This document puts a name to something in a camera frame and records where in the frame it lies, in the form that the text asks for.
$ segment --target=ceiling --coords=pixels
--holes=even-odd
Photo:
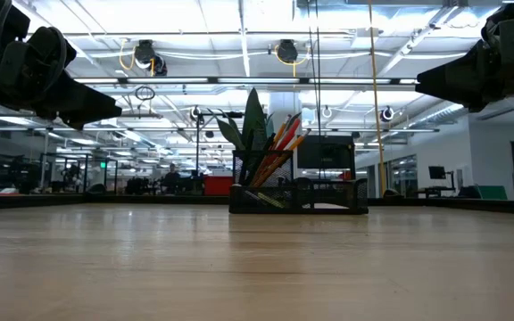
[[[120,63],[127,67],[131,64],[132,48],[141,39],[154,41],[156,52],[168,65],[169,77],[312,78],[319,74],[323,78],[372,77],[369,8],[358,5],[366,1],[319,0],[318,8],[310,8],[310,18],[303,0],[13,0],[13,3],[31,18],[29,32],[49,25],[62,31],[78,51],[78,58],[68,68],[74,78],[148,77],[148,72],[136,65],[127,70]],[[422,71],[461,57],[480,38],[485,18],[502,1],[451,1],[451,4],[469,6],[449,8],[442,7],[443,3],[443,0],[374,1],[374,67],[378,78],[414,79]],[[274,54],[281,39],[294,40],[299,50],[303,63],[295,69],[280,63]],[[311,43],[315,59],[308,54]],[[126,115],[148,114],[111,120],[108,125],[98,123],[90,128],[192,127],[193,123],[189,122],[192,108],[242,111],[249,88],[247,85],[154,85],[158,95],[140,106],[133,93],[139,85],[89,86],[112,95]],[[257,87],[265,107],[269,107],[270,92],[291,91],[299,95],[304,108],[316,108],[312,86]],[[333,110],[332,117],[321,117],[322,127],[375,126],[374,91],[369,82],[354,88],[325,86],[320,96],[320,104]],[[400,115],[392,123],[395,126],[410,123],[442,103],[413,92],[413,86],[381,86],[377,98],[380,108],[390,106]],[[317,121],[312,119],[310,125],[317,126]],[[213,122],[207,128],[216,127]],[[138,134],[161,147],[188,144],[183,133]],[[104,134],[100,142],[120,145],[111,141],[110,135]],[[216,133],[214,138],[204,140],[220,142],[223,138]]]

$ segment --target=desk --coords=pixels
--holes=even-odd
[[[426,187],[426,188],[420,188],[416,192],[416,196],[420,194],[424,194],[426,198],[429,198],[429,196],[437,196],[442,197],[442,192],[455,192],[455,188],[452,187],[442,187],[442,186],[436,186],[436,187]]]

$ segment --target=person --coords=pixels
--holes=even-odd
[[[176,185],[179,181],[179,173],[176,171],[176,165],[170,164],[170,173],[164,177],[164,186],[166,186],[166,193],[175,193]]]

